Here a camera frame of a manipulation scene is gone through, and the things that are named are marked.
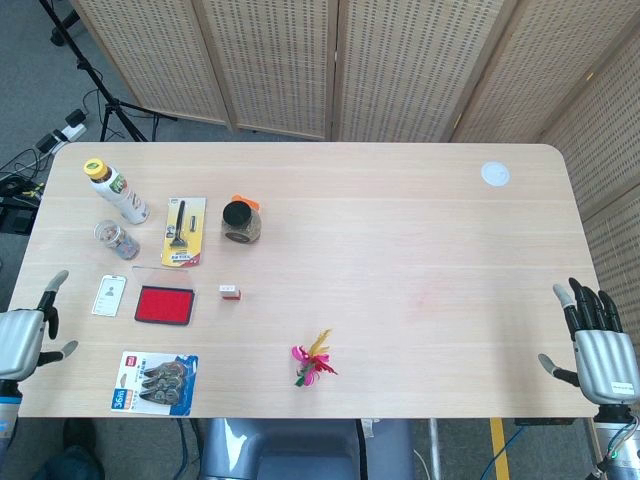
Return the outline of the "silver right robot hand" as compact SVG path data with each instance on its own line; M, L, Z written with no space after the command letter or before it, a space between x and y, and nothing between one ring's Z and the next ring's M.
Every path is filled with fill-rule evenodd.
M570 290L555 284L573 345L576 369L557 366L540 353L538 360L552 377L581 390L596 405L634 405L639 402L639 366L631 337L623 331L613 299L594 292L576 279Z

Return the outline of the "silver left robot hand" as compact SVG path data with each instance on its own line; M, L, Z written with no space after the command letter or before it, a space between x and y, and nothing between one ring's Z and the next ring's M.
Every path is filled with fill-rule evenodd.
M1 314L2 381L24 381L38 367L61 361L77 349L79 342L71 340L58 351L42 351L45 334L51 340L57 337L59 316L54 303L68 276L67 270L55 275L35 309L16 309Z

